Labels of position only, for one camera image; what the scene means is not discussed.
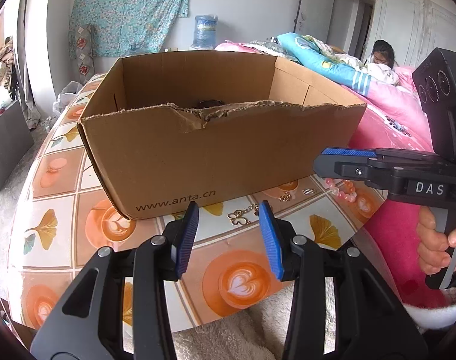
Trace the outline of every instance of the turquoise floral curtain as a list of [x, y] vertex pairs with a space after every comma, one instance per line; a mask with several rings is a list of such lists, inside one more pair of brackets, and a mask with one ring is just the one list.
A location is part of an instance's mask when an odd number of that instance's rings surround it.
[[160, 51], [177, 17], [188, 16], [188, 0], [75, 0], [70, 18], [70, 56], [75, 32], [91, 24], [94, 56]]

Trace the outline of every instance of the red fabric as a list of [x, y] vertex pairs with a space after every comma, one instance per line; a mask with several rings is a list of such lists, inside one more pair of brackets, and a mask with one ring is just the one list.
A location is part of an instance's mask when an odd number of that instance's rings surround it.
[[404, 303], [420, 308], [448, 306], [443, 293], [429, 289], [418, 266], [419, 206], [385, 201], [365, 228], [380, 248]]

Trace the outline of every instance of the floor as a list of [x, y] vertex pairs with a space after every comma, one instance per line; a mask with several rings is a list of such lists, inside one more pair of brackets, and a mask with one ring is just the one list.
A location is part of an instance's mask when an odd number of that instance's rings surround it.
[[13, 170], [4, 189], [0, 192], [0, 298], [4, 299], [7, 298], [8, 247], [10, 245], [16, 203], [20, 197], [30, 166], [37, 156], [47, 133], [42, 127], [38, 127], [31, 132], [31, 135], [34, 145]]

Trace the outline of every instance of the white plastic bag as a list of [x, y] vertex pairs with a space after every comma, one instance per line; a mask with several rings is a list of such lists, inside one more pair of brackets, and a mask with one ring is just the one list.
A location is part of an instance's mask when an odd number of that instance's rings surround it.
[[76, 93], [80, 92], [83, 85], [79, 82], [71, 81], [63, 88], [58, 95], [58, 99], [53, 103], [53, 115], [59, 117], [65, 110], [66, 106], [70, 104], [76, 97]]

